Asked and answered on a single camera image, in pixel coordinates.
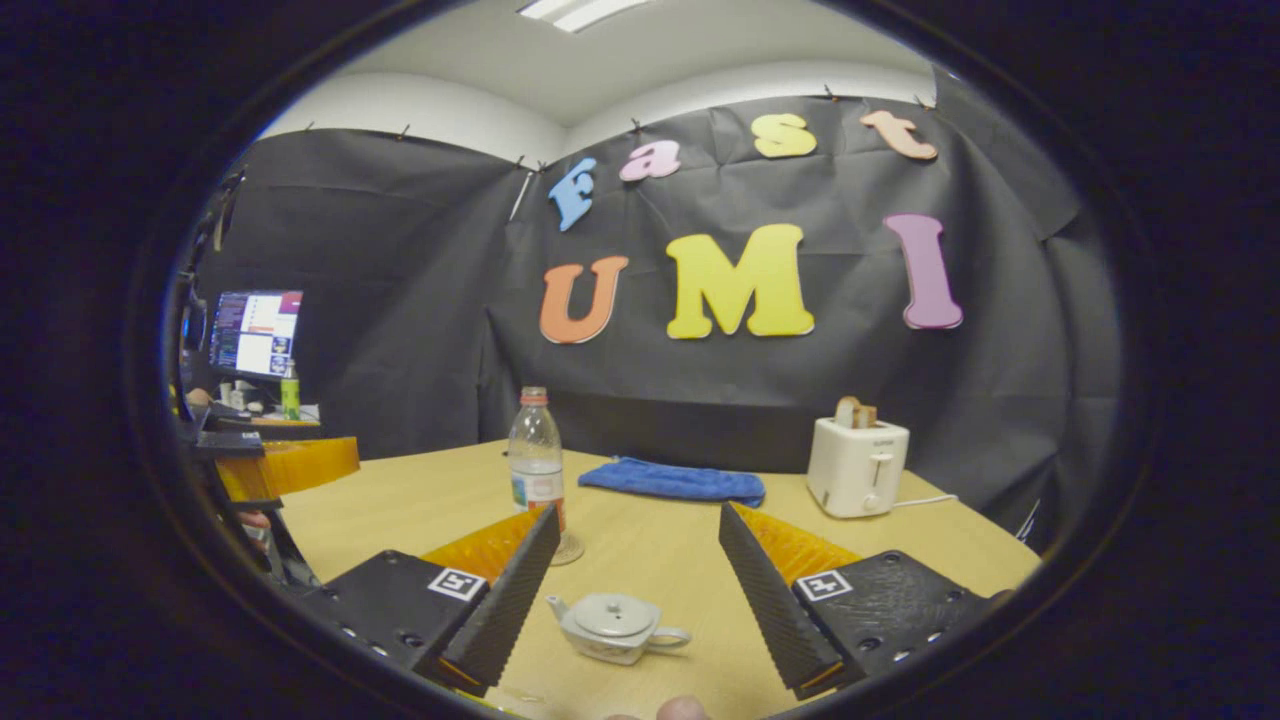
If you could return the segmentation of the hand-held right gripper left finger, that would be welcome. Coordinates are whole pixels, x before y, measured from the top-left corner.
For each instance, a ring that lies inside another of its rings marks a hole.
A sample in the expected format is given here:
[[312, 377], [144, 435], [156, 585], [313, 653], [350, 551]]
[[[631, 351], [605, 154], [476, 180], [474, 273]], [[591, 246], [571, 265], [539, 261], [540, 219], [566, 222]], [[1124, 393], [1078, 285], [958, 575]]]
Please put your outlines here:
[[553, 509], [507, 518], [422, 556], [375, 553], [298, 597], [366, 652], [481, 697], [497, 685], [561, 542]]

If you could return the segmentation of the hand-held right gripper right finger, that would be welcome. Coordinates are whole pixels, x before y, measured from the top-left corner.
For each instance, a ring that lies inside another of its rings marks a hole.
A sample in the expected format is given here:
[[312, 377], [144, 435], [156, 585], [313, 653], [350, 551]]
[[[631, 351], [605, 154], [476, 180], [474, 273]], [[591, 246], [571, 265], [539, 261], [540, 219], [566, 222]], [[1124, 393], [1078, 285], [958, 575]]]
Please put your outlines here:
[[722, 503], [718, 538], [797, 700], [929, 657], [1001, 598], [978, 594], [901, 550], [858, 556], [736, 502]]

